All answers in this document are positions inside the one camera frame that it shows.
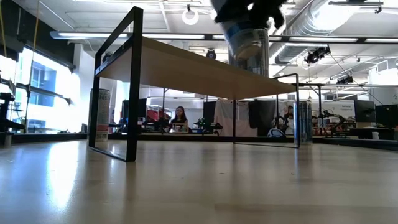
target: desk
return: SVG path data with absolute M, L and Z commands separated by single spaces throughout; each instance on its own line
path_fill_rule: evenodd
M 372 132 L 379 133 L 380 140 L 394 140 L 394 130 L 390 128 L 350 128 L 349 133 L 352 136 L 358 136 L 360 139 L 372 139 Z
M 217 134 L 195 134 L 195 133 L 141 133 L 145 136 L 214 136 L 218 137 Z

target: ceiling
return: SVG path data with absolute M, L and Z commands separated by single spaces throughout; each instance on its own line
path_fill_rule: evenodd
M 36 0 L 14 0 L 24 9 L 36 15 Z M 182 20 L 182 12 L 186 4 L 170 5 L 163 3 L 115 3 L 101 2 L 101 0 L 40 0 L 39 18 L 59 31 L 75 32 L 111 32 L 119 24 L 121 19 L 133 7 L 139 6 L 144 9 L 144 32 L 172 32 L 172 33 L 201 33 L 221 34 L 218 24 L 211 18 L 213 9 L 210 0 L 200 1 L 200 5 L 192 4 L 192 8 L 199 9 L 199 20 L 195 25 L 187 25 Z M 296 6 L 284 11 L 289 22 L 294 15 L 299 13 L 309 0 L 294 0 Z M 337 28 L 332 35 L 338 36 L 384 36 L 393 37 L 398 35 L 398 1 L 384 0 L 385 6 L 380 14 L 375 14 L 375 8 L 362 9 L 354 14 L 342 26 Z M 90 40 L 90 44 L 83 42 L 85 50 L 92 53 L 97 50 L 103 40 Z M 195 49 L 196 53 L 205 55 L 207 49 L 216 50 L 218 59 L 228 59 L 228 46 L 226 42 L 209 41 L 167 41 L 177 47 L 187 50 Z M 330 45 L 332 55 L 343 69 L 366 63 L 378 62 L 380 57 L 398 56 L 398 45 Z M 342 69 L 331 57 L 324 58 L 319 64 L 309 69 L 303 63 L 303 57 L 293 62 L 295 67 L 286 67 L 281 72 L 299 73 L 302 82 L 307 82 L 308 77 L 312 83 L 327 82 L 330 76 L 342 72 Z M 367 81 L 367 68 L 355 71 L 354 78 L 357 82 Z

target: floor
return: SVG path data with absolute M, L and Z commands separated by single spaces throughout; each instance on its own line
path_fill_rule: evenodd
M 137 162 L 86 141 L 0 149 L 0 223 L 397 223 L 398 154 L 140 142 Z

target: wall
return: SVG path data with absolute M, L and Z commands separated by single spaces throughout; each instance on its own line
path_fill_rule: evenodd
M 71 96 L 71 113 L 74 114 L 74 128 L 88 123 L 88 110 L 90 107 L 90 91 L 93 87 L 94 58 L 83 50 L 81 44 L 75 44 L 73 71 L 75 94 Z
M 377 72 L 374 68 L 369 71 L 369 84 L 398 85 L 398 70 L 396 68 Z M 398 88 L 372 88 L 369 99 L 377 105 L 398 104 Z

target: ductwork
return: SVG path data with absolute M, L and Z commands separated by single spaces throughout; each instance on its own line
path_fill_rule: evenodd
M 345 76 L 347 73 L 349 73 L 350 75 L 354 75 L 357 72 L 363 71 L 365 69 L 370 69 L 372 67 L 376 67 L 378 72 L 397 68 L 397 62 L 398 58 L 390 58 L 390 59 L 382 57 L 374 58 L 366 62 L 360 62 L 359 65 L 355 65 L 349 69 L 346 69 L 345 71 L 342 71 L 337 75 L 332 75 L 330 77 L 330 80 L 337 80 L 340 77 Z
M 330 6 L 331 0 L 314 0 L 284 35 L 330 35 L 359 9 L 359 6 Z M 308 47 L 273 44 L 269 49 L 270 63 L 287 65 Z

